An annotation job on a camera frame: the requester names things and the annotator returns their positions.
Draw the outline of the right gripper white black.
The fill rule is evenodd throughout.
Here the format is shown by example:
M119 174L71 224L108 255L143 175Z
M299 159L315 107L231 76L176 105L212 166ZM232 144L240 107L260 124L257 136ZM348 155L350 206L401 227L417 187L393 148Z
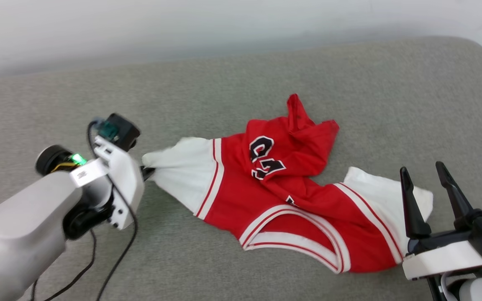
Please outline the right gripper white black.
M480 208L473 208L444 162L436 162L441 185L447 190L454 214L456 230L470 230L474 220L482 217ZM470 244L471 231L444 231L431 235L413 194L414 185L405 166L400 168L404 224L408 253L402 268L408 280L417 280L445 272L482 267L482 255Z

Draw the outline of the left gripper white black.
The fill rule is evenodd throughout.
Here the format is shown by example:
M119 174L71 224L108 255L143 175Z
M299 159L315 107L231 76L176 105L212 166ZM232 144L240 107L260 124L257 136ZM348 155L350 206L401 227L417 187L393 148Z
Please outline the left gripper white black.
M36 161L36 172L46 176L69 173L82 198L63 219L65 230L90 230L107 222L122 230L133 221L144 193L145 181L155 168L142 166L113 142L101 136L90 139L96 159L86 160L61 145L44 149Z

